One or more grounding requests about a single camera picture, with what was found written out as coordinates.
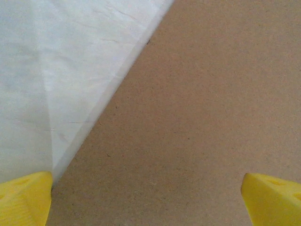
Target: cardboard surface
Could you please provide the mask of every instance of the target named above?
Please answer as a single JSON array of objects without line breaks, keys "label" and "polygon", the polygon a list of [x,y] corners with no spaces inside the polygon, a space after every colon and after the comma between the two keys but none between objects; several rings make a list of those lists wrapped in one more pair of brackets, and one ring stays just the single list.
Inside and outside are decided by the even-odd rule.
[{"label": "cardboard surface", "polygon": [[300,12],[175,1],[55,186],[48,226],[250,226],[246,172],[301,182]]}]

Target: yellow 3d-printed part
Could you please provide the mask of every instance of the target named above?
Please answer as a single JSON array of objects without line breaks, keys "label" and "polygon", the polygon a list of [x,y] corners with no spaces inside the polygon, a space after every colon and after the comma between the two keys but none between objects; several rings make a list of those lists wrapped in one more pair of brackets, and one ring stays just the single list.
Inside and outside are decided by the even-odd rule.
[{"label": "yellow 3d-printed part", "polygon": [[0,226],[45,226],[52,175],[38,172],[0,184]]},{"label": "yellow 3d-printed part", "polygon": [[254,226],[301,226],[300,184],[246,174],[241,194]]}]

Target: yellow plastic piece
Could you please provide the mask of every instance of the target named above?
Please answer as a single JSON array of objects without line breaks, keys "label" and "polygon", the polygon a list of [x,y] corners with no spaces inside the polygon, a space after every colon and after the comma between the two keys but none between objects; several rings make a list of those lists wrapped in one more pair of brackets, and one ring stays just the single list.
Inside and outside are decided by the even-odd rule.
[{"label": "yellow plastic piece", "polygon": [[45,226],[52,175],[38,172],[0,184],[0,226]]},{"label": "yellow plastic piece", "polygon": [[301,226],[300,184],[246,174],[241,194],[254,226]]}]

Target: brown cardboard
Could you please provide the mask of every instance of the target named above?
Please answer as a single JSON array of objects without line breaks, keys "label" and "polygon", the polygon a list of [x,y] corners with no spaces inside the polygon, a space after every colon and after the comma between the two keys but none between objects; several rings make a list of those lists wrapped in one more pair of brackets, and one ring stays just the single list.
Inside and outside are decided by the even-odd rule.
[{"label": "brown cardboard", "polygon": [[49,226],[250,226],[301,182],[301,2],[176,0],[53,190]]}]

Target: hole in yellow plastic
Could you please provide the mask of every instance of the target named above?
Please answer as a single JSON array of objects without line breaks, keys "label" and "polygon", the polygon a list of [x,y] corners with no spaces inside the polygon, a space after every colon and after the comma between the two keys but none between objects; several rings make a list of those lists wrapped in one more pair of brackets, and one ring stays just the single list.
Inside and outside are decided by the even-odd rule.
[{"label": "hole in yellow plastic", "polygon": [[23,185],[23,184],[27,183],[28,181],[29,181],[29,179],[22,180],[22,181],[16,182],[15,185]]},{"label": "hole in yellow plastic", "polygon": [[274,184],[274,185],[285,185],[285,183],[281,183],[275,180],[268,180],[270,183]]},{"label": "hole in yellow plastic", "polygon": [[299,200],[301,201],[301,193],[299,193],[299,194],[294,194],[294,196],[295,196],[297,199],[299,199]]}]

